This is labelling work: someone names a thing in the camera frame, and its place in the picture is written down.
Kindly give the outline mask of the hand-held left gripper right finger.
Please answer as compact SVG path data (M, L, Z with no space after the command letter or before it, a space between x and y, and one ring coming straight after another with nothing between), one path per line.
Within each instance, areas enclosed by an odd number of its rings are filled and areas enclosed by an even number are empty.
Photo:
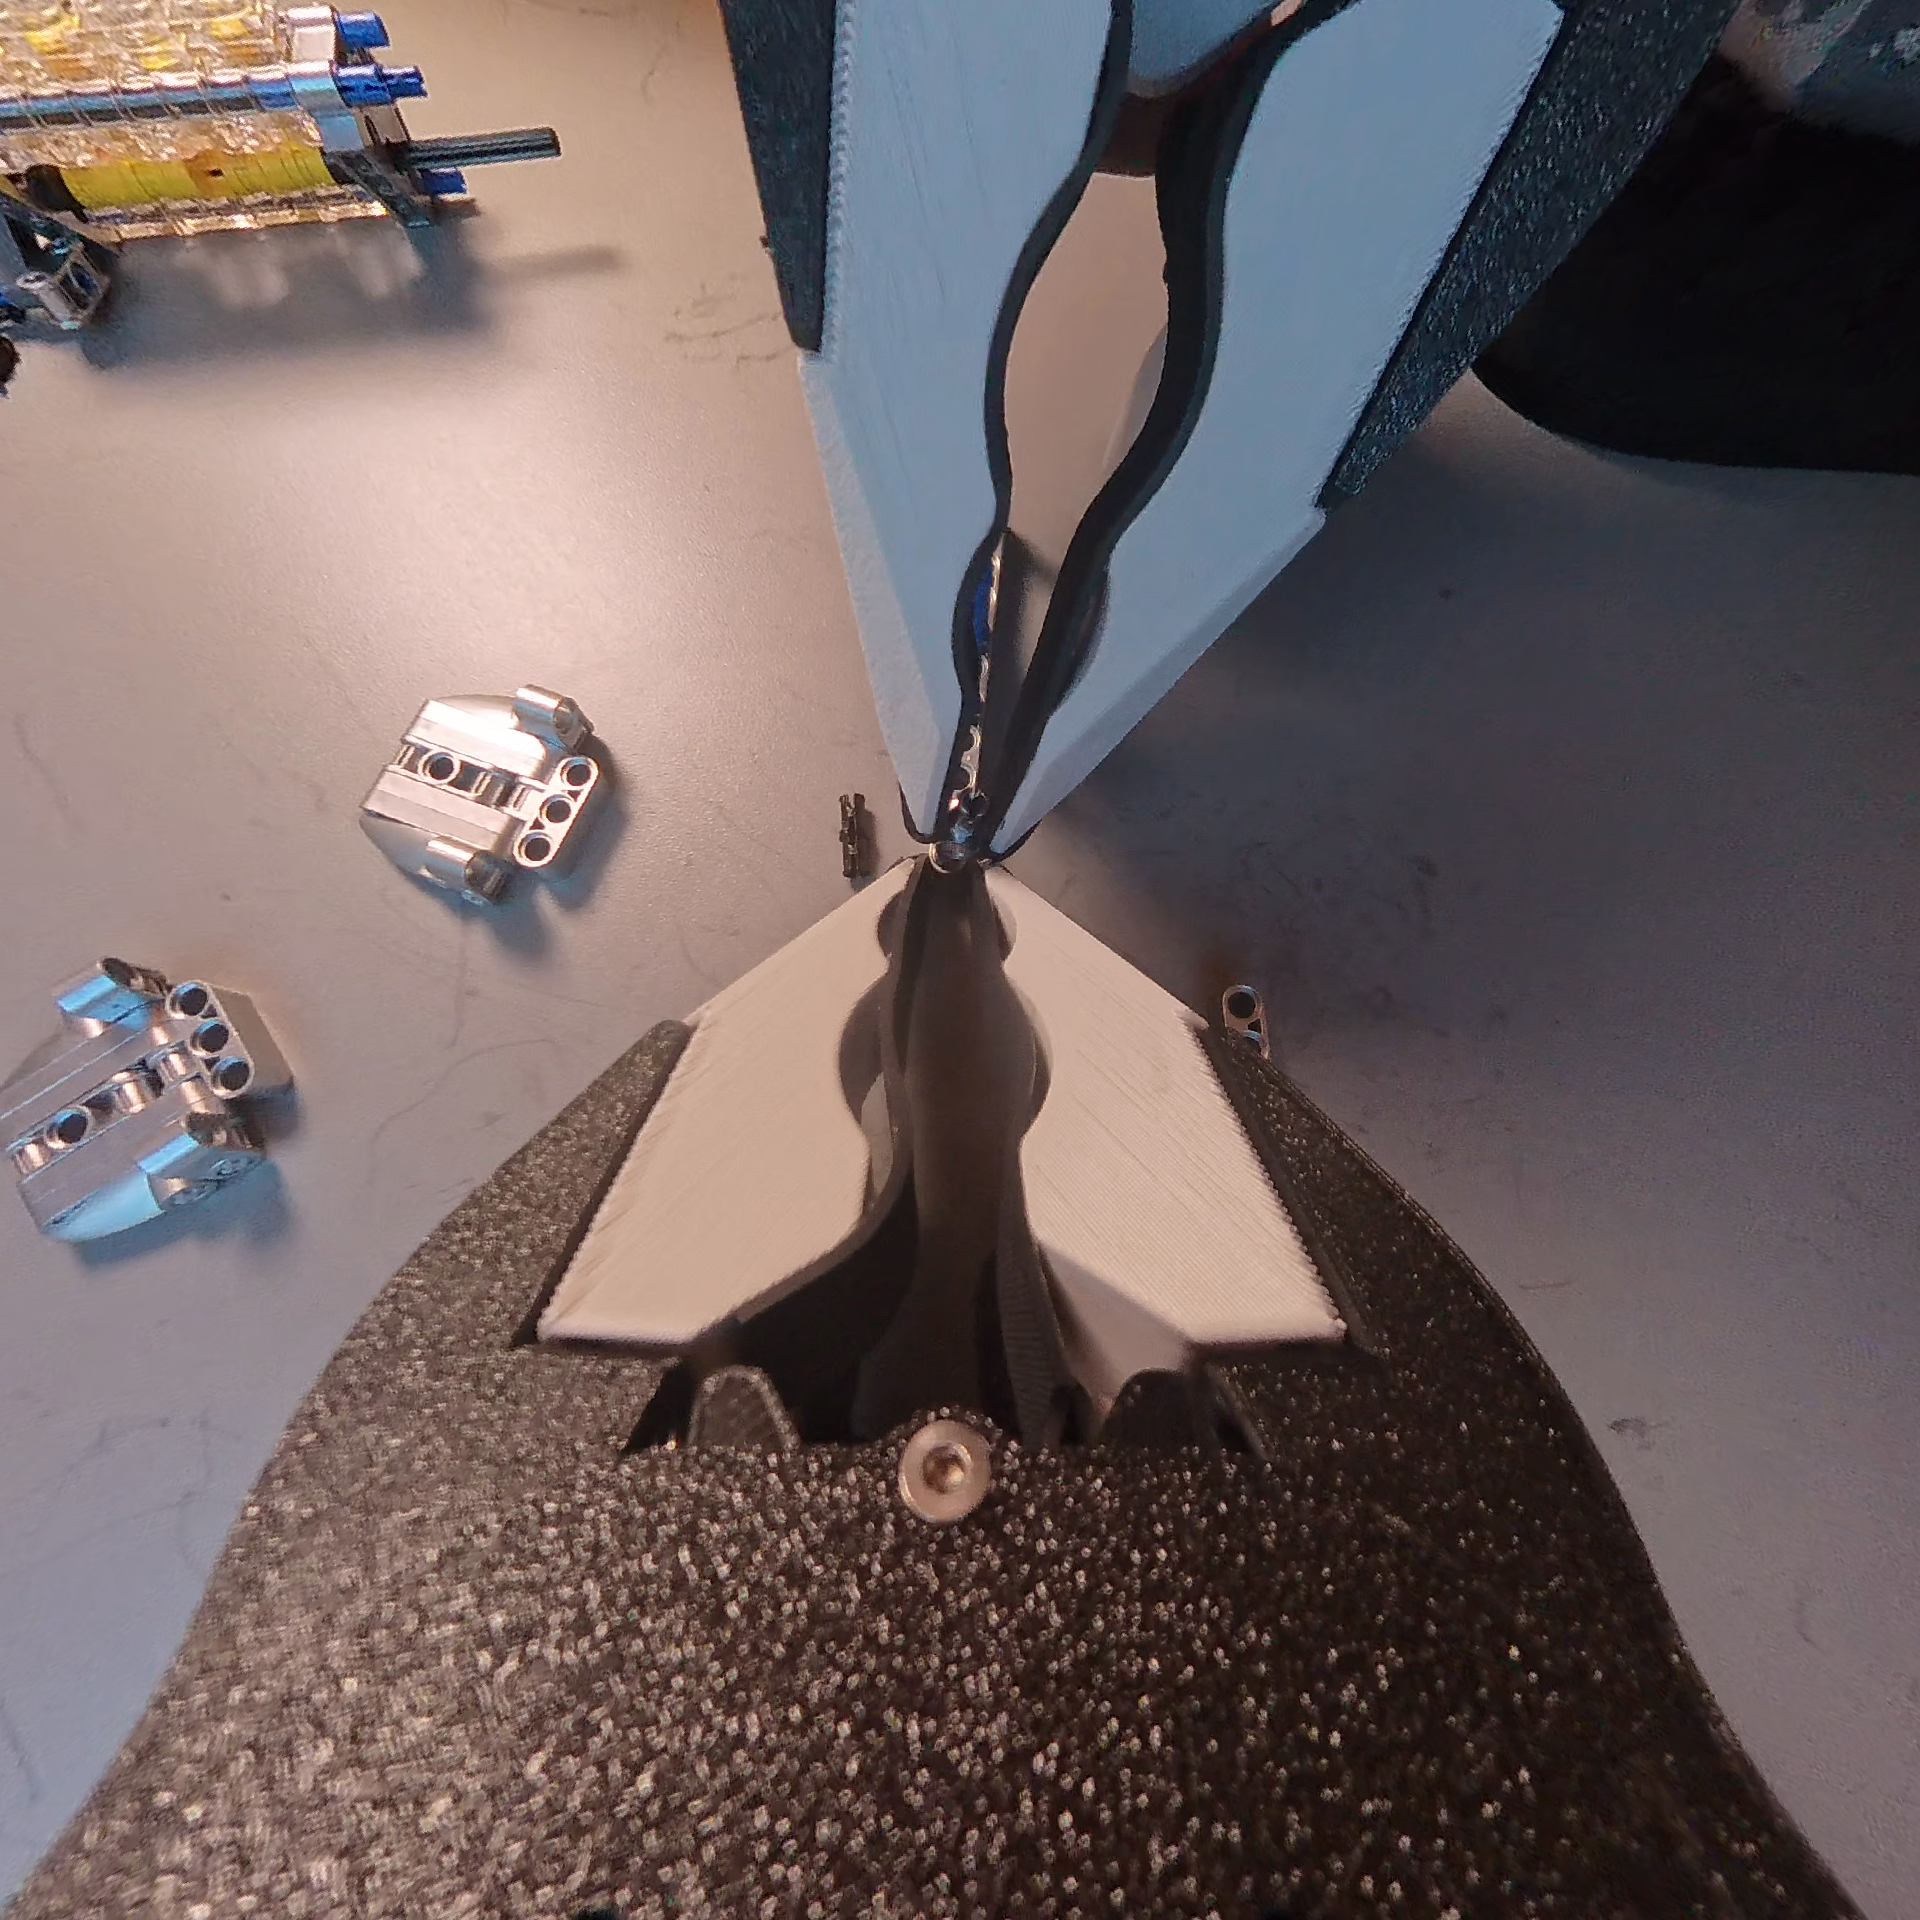
M1071 1387L1106 1413L1140 1371L1344 1340L1204 1026L1018 881L991 871L985 890L1041 1082L1015 1092L999 1250L1021 1441L1057 1443Z

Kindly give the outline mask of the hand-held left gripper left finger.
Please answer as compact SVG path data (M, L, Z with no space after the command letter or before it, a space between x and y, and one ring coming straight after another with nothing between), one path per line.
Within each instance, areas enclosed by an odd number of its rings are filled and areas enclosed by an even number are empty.
M878 876L693 1015L542 1340L686 1348L853 1237L896 1161L884 939L917 871Z

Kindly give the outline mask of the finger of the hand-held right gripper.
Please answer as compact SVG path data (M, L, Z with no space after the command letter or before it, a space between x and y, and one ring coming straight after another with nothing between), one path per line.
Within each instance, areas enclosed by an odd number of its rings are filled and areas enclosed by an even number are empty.
M823 346L800 361L887 753L935 834L961 745L965 596L1009 504L1024 252L1088 178L1114 10L836 10Z
M1309 5L1160 164L1168 338L1079 524L997 804L1007 851L1318 531L1318 497L1560 33L1556 5Z

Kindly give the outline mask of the silver toy engine block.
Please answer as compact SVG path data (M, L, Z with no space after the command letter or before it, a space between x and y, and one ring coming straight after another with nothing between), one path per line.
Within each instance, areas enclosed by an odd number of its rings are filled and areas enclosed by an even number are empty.
M490 905L516 874L562 859L599 783L592 722L566 695L437 699L402 735L358 825L402 874Z
M1 1089L1 1145L36 1229L95 1241L264 1159L253 1106L292 1087L246 994L104 959L54 994L57 1034Z

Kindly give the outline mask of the person's right forearm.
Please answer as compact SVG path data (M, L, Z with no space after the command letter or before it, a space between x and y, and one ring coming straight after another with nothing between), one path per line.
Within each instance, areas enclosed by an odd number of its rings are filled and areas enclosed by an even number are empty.
M1780 112L1918 141L1918 2L1742 2L1718 56Z

